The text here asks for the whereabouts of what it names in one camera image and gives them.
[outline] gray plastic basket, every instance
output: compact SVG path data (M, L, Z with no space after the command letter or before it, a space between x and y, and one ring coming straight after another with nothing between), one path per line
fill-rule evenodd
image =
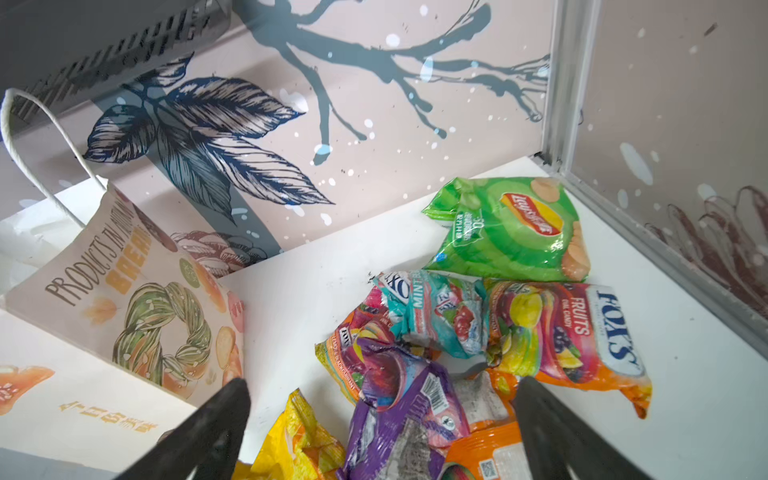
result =
M60 113L208 45L230 0L0 0L0 92L16 87ZM42 121L30 101L15 131Z

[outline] white tabletop surface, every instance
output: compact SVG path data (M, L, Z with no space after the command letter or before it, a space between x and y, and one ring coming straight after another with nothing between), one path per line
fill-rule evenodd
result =
M527 158L480 177L539 177ZM233 273L245 301L245 376L253 406L240 458L252 462L296 388L346 444L353 412L314 345L371 288L369 278L423 266L447 230L420 213L432 195ZM575 200L592 262L612 286L654 384L640 420L618 392L550 387L654 478L768 478L768 362Z

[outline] black and white leaf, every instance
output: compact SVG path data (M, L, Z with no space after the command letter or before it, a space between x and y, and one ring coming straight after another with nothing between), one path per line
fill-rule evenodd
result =
M170 87L172 84L184 78L194 52L176 60L169 61L162 67L150 70L136 78L136 81L145 87Z
M88 135L90 161L121 164L145 155L154 142L157 127L146 110L135 105L109 107Z
M157 150L170 181L182 193L232 220L230 182L211 163L207 152L181 126L161 121Z
M195 78L165 98L189 127L259 138L301 113L240 78Z
M241 137L217 137L205 142L214 161L238 189L276 204L333 204L294 164Z

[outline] white bag handle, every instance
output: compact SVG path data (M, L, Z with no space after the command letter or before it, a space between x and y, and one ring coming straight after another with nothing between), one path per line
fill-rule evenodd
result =
M85 223L81 222L79 218L77 218L67 207L65 207L64 204L58 198L56 198L56 196L52 194L51 191L40 182L40 180L38 180L35 174L29 170L27 164L19 156L16 147L14 147L13 140L11 139L11 105L13 104L14 97L26 98L27 100L34 102L38 107L40 107L43 112L48 115L48 118L51 119L53 125L58 129L58 131L67 141L67 145L69 145L72 153L74 153L74 155L78 158L78 161L85 170L85 173L87 173L90 178L96 180L96 183L99 184L102 190L106 191L106 186L104 186L104 184L96 178L93 170L91 170L88 164L85 163L85 159L82 155L80 155L78 149L74 147L72 139L70 139L69 135L67 135L67 132L64 131L64 128L61 126L61 124L58 123L58 119L55 117L55 115L53 115L53 112L48 110L48 107L46 107L43 102L38 100L34 95L30 95L27 92L17 88L9 88L5 91L5 98L3 98L2 107L0 107L0 132L2 132L5 149L8 151L8 154L11 155L11 158L16 163L18 169L22 171L22 173L29 179L29 181L31 181L38 188L38 190L40 190L46 196L46 198L51 200L56 205L56 207L61 210L61 212L63 212L67 217L70 217L77 225L79 225L81 228L85 228Z

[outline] green twisted bread illustration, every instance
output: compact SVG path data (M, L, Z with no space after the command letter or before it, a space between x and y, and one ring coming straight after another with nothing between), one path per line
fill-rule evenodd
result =
M187 325L187 343L174 355L163 355L161 330L176 317ZM131 296L112 361L188 398L208 367L210 342L210 327L191 290L177 282L145 283Z

